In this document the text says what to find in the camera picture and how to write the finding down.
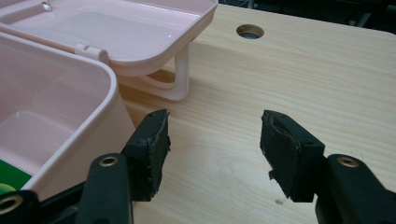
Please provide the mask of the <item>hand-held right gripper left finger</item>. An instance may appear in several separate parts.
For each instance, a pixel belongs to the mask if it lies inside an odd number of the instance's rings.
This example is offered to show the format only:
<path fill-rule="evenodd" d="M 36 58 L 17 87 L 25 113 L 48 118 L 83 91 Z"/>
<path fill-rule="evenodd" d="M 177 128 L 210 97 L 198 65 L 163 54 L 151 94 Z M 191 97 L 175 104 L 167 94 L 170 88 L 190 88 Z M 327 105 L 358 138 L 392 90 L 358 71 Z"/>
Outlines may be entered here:
<path fill-rule="evenodd" d="M 128 161 L 131 195 L 135 202 L 149 202 L 159 191 L 163 165 L 171 146 L 168 117 L 166 109 L 148 113 L 121 152 Z"/>

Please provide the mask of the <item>green packet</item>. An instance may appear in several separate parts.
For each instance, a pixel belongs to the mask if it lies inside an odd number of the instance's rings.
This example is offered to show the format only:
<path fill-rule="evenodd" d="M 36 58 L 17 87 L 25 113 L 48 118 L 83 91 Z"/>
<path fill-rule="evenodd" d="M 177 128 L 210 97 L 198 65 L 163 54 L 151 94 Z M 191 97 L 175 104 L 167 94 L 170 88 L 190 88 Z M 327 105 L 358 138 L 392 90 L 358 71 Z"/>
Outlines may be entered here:
<path fill-rule="evenodd" d="M 20 190 L 31 177 L 23 170 L 0 160 L 0 195 Z"/>

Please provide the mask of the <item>pink plastic storage box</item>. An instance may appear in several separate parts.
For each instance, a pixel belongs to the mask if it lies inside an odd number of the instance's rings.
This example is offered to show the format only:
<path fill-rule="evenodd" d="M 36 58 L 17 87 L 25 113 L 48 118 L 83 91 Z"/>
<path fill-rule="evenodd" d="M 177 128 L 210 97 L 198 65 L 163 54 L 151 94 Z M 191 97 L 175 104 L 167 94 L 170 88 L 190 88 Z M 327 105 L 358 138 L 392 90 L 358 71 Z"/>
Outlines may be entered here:
<path fill-rule="evenodd" d="M 218 0 L 0 0 L 0 160 L 47 199 L 134 125 L 119 85 L 178 101 Z"/>

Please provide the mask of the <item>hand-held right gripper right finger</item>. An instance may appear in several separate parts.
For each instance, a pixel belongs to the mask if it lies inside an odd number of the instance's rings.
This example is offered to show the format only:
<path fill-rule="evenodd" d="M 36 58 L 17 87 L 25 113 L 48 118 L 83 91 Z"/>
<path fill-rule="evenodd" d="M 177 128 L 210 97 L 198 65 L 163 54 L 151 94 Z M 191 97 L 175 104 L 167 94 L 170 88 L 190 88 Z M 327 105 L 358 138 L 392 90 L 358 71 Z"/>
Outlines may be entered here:
<path fill-rule="evenodd" d="M 325 145 L 291 117 L 264 110 L 260 149 L 272 167 L 270 178 L 285 196 L 296 203 L 312 202 Z"/>

